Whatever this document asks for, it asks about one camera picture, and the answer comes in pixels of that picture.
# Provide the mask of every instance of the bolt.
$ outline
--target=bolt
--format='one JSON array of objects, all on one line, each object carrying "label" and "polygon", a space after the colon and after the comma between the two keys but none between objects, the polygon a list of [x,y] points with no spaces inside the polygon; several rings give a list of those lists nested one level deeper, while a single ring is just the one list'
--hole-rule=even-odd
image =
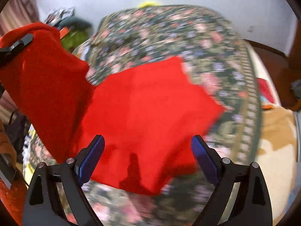
[{"label": "bolt", "polygon": [[225,163],[225,164],[229,164],[231,161],[230,161],[230,159],[229,158],[223,158],[222,159],[222,161],[223,161],[223,163]]},{"label": "bolt", "polygon": [[72,164],[74,162],[74,159],[73,158],[68,158],[66,160],[67,164]]},{"label": "bolt", "polygon": [[254,167],[254,168],[258,168],[258,167],[259,167],[259,165],[258,165],[258,163],[257,163],[257,162],[253,162],[253,163],[252,163],[252,167]]},{"label": "bolt", "polygon": [[44,162],[40,162],[40,163],[38,164],[38,168],[42,168],[44,165],[45,165]]}]

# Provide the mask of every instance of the pink curtain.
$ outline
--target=pink curtain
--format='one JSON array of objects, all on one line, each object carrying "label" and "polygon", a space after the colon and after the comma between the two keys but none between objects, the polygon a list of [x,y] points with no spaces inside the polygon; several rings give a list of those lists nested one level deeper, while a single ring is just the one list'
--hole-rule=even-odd
[{"label": "pink curtain", "polygon": [[[0,37],[13,29],[38,21],[36,0],[9,0],[0,13]],[[11,113],[17,109],[5,91],[0,99],[0,119],[4,124],[9,122]]]}]

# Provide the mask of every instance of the green floral fabric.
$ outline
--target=green floral fabric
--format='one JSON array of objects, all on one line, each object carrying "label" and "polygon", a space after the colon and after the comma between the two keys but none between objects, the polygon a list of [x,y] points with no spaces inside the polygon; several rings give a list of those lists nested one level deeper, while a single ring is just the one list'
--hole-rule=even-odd
[{"label": "green floral fabric", "polygon": [[[225,107],[204,137],[208,145],[239,164],[254,160],[261,123],[254,70],[245,42],[219,13],[187,5],[120,11],[103,18],[96,35],[74,54],[90,65],[86,77],[94,85],[110,74],[181,56],[191,83],[202,86]],[[40,161],[55,162],[38,137],[32,140],[31,152],[33,168]],[[199,170],[174,178],[154,197],[95,181],[82,189],[104,225],[184,226],[194,222],[214,187]],[[74,222],[66,199],[62,201],[68,219]],[[228,215],[226,210],[223,219]]]}]

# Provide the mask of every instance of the wooden floor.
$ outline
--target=wooden floor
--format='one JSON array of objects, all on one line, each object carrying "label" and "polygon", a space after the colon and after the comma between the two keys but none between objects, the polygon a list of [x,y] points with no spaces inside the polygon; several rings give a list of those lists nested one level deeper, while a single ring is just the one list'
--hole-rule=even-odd
[{"label": "wooden floor", "polygon": [[287,60],[262,48],[253,47],[270,74],[284,108],[290,108],[297,100],[290,90],[291,82],[301,79],[301,70],[292,71]]}]

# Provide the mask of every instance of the wall outlet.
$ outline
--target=wall outlet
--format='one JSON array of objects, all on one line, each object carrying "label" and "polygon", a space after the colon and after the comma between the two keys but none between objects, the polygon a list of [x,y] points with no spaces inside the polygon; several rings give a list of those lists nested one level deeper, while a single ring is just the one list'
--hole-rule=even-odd
[{"label": "wall outlet", "polygon": [[247,30],[248,32],[253,32],[254,26],[250,26],[249,29]]}]

